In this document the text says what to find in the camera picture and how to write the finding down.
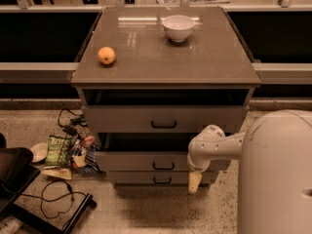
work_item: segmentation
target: speckled floor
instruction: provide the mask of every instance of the speckled floor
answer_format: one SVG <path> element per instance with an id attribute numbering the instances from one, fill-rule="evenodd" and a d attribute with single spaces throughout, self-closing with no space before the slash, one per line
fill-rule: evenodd
<path id="1" fill-rule="evenodd" d="M 17 104 L 22 107 L 16 109 L 14 105 L 13 110 L 5 103 L 0 107 L 0 132 L 5 135 L 8 147 L 30 148 L 38 142 L 46 141 L 50 134 L 63 135 L 57 124 L 60 106 L 41 110 L 42 107 L 35 109 L 34 104 Z M 284 106 L 300 108 L 300 104 L 293 103 Z M 255 103 L 241 131 L 267 113 L 269 108 L 277 110 L 281 106 L 277 101 Z M 311 109 L 311 103 L 305 104 L 303 108 Z M 66 121 L 71 116 L 64 112 L 61 120 Z M 238 161 L 232 161 L 226 172 L 219 173 L 210 189 L 200 188 L 195 195 L 189 195 L 184 187 L 114 188 L 105 175 L 74 175 L 69 181 L 73 190 L 93 194 L 97 207 L 86 210 L 72 233 L 235 234 L 238 166 Z M 47 177 L 39 175 L 25 193 L 39 196 L 49 182 Z M 47 197 L 57 197 L 63 193 L 66 193 L 65 185 L 55 184 L 47 190 Z M 80 204 L 81 199 L 80 195 L 75 196 L 73 209 Z M 17 203 L 44 218 L 40 212 L 40 200 L 19 197 Z M 47 215 L 55 216 L 57 211 L 65 211 L 69 204 L 70 197 L 67 197 L 51 205 L 45 204 L 44 210 Z M 62 228 L 72 213 L 62 214 L 49 222 Z M 19 233 L 35 232 L 23 226 Z"/>

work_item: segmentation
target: white robot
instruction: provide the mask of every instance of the white robot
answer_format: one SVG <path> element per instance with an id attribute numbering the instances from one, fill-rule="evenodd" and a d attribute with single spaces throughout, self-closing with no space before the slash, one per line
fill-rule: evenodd
<path id="1" fill-rule="evenodd" d="M 239 160 L 238 234 L 312 233 L 312 112 L 268 113 L 233 136 L 210 125 L 188 148 L 190 193 L 211 160 Z"/>

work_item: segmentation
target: orange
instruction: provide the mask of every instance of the orange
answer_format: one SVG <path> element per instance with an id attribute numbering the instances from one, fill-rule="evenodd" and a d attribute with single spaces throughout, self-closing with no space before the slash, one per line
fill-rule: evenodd
<path id="1" fill-rule="evenodd" d="M 103 64 L 110 64 L 115 60 L 115 52 L 112 48 L 103 47 L 98 51 L 98 59 Z"/>

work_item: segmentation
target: drawer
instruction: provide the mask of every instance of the drawer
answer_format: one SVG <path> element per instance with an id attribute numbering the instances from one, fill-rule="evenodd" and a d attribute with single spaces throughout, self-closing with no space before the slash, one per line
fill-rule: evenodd
<path id="1" fill-rule="evenodd" d="M 218 172 L 203 173 L 202 185 L 215 182 Z M 188 172 L 109 172 L 108 179 L 114 185 L 185 185 L 188 184 Z"/>
<path id="2" fill-rule="evenodd" d="M 94 133 L 199 133 L 207 125 L 237 133 L 247 106 L 83 106 Z"/>
<path id="3" fill-rule="evenodd" d="M 97 152 L 97 164 L 104 172 L 147 171 L 187 172 L 187 151 L 185 152 Z M 208 171 L 226 171 L 229 160 L 211 161 Z"/>

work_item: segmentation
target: white bowl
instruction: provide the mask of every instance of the white bowl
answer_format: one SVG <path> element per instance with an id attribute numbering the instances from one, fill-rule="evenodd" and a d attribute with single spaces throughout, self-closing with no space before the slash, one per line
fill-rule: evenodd
<path id="1" fill-rule="evenodd" d="M 167 36 L 174 42 L 182 42 L 192 33 L 195 21 L 187 16 L 175 15 L 163 20 Z"/>

